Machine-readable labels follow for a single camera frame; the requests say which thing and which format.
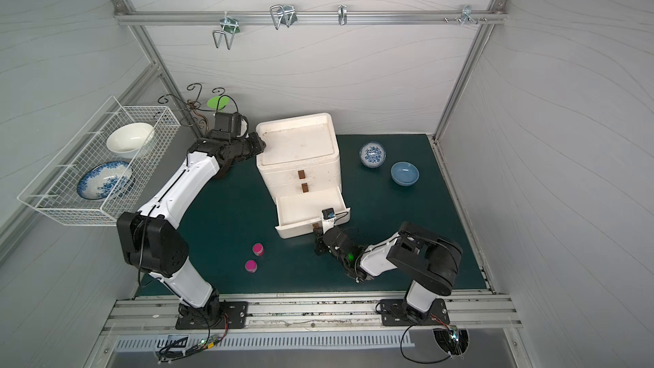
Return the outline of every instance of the wall hook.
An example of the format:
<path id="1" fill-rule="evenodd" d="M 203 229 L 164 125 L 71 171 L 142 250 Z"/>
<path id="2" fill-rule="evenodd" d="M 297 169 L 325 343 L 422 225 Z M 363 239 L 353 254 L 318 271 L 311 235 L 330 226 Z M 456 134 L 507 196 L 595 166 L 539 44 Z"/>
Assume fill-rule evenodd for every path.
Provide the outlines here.
<path id="1" fill-rule="evenodd" d="M 338 24 L 345 26 L 347 24 L 347 6 L 339 5 L 338 6 Z"/>
<path id="2" fill-rule="evenodd" d="M 298 20 L 298 16 L 295 14 L 295 8 L 289 4 L 276 4 L 271 6 L 270 17 L 273 18 L 273 25 L 275 26 L 275 30 L 279 30 L 279 27 L 282 24 L 282 20 L 284 21 L 286 27 L 290 27 L 290 25 Z"/>
<path id="3" fill-rule="evenodd" d="M 220 21 L 220 30 L 213 30 L 213 42 L 216 44 L 216 48 L 220 47 L 220 42 L 222 37 L 225 37 L 225 44 L 227 45 L 227 50 L 232 49 L 232 43 L 234 41 L 234 35 L 239 31 L 239 22 L 236 19 L 227 17 L 227 12 L 225 12 L 225 18 Z"/>
<path id="4" fill-rule="evenodd" d="M 466 4 L 463 7 L 463 10 L 461 11 L 461 16 L 457 17 L 456 20 L 460 25 L 476 25 L 479 23 L 478 19 L 473 19 L 470 17 L 470 13 L 472 12 L 472 7 L 470 7 L 469 4 Z"/>

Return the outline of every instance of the green floor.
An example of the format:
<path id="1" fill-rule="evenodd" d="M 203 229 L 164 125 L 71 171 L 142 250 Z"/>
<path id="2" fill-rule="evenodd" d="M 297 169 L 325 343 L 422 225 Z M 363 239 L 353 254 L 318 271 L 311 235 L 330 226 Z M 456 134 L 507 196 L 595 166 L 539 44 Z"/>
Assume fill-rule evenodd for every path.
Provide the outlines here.
<path id="1" fill-rule="evenodd" d="M 454 288 L 486 288 L 427 137 L 340 135 L 337 139 L 343 198 L 352 208 L 351 220 L 343 226 L 359 229 L 349 232 L 350 237 L 361 244 L 378 243 L 395 233 L 403 221 L 412 221 L 454 239 L 463 248 Z M 386 148 L 386 162 L 380 168 L 369 169 L 359 161 L 359 149 L 369 140 Z M 390 168 L 399 160 L 420 170 L 415 185 L 402 187 L 390 178 Z M 409 286 L 410 279 L 398 270 L 357 284 L 331 255 L 313 253 L 313 235 L 282 239 L 276 225 L 275 204 L 255 159 L 250 159 L 202 189 L 184 215 L 179 232 L 188 241 L 195 268 L 221 293 L 406 290 Z M 266 250 L 260 258 L 252 253 L 257 242 Z M 245 270 L 249 259 L 258 264 L 255 274 Z M 158 282 L 140 293 L 161 294 L 169 292 Z"/>

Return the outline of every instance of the black mounting plate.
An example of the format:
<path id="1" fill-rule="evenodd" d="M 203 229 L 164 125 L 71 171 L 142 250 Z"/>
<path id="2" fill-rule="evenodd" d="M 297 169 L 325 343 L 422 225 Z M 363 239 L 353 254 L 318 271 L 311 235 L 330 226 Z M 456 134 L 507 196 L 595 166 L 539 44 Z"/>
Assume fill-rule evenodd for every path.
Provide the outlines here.
<path id="1" fill-rule="evenodd" d="M 228 329 L 239 329 L 245 327 L 245 319 L 247 318 L 247 301 L 221 301 L 220 311 L 222 314 L 227 314 L 229 323 Z M 219 321 L 216 326 L 211 329 L 220 331 L 224 327 L 224 322 Z M 206 329 L 207 322 L 200 316 L 186 316 L 184 319 L 177 318 L 175 329 L 190 330 L 190 329 Z"/>
<path id="2" fill-rule="evenodd" d="M 412 325 L 412 323 L 406 320 L 404 311 L 402 311 L 402 301 L 404 300 L 401 298 L 379 300 L 377 312 L 381 314 L 381 323 L 385 327 L 407 327 Z M 442 298 L 434 300 L 429 312 L 439 317 L 444 323 L 449 324 L 446 302 Z M 427 318 L 421 325 L 441 325 L 441 323 Z"/>

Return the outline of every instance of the white wall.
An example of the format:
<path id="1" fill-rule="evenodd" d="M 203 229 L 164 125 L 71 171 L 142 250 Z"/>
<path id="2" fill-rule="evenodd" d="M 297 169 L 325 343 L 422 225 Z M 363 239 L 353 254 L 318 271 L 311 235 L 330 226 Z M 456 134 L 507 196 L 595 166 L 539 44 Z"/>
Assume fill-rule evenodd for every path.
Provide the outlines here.
<path id="1" fill-rule="evenodd" d="M 441 146 L 536 367 L 654 361 L 654 0 L 510 0 Z"/>
<path id="2" fill-rule="evenodd" d="M 132 0 L 140 11 L 452 10 L 490 0 Z M 180 88 L 222 86 L 250 122 L 327 111 L 339 134 L 431 133 L 468 53 L 474 27 L 243 27 L 216 49 L 212 26 L 149 32 Z"/>
<path id="3" fill-rule="evenodd" d="M 0 224 L 31 178 L 148 63 L 109 0 L 0 0 Z M 181 162 L 166 157 L 173 164 L 158 168 L 161 184 Z M 40 217 L 0 267 L 0 365 L 81 366 L 135 279 L 115 228 Z"/>
<path id="4" fill-rule="evenodd" d="M 16 196 L 148 65 L 109 0 L 0 0 L 0 225 Z"/>

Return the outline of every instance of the white wire basket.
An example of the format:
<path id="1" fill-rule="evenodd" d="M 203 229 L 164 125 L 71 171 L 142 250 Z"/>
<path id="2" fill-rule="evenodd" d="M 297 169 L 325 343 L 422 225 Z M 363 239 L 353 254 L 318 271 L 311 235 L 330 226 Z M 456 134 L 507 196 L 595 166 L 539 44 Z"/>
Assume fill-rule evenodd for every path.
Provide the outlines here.
<path id="1" fill-rule="evenodd" d="M 106 143 L 111 133 L 131 123 L 151 124 L 154 131 L 135 157 L 126 159 L 115 155 Z M 179 127 L 166 106 L 122 106 L 111 97 L 29 183 L 18 200 L 62 225 L 115 225 L 123 212 L 134 209 Z M 80 179 L 112 160 L 129 164 L 109 195 L 99 200 L 82 198 L 77 193 Z"/>

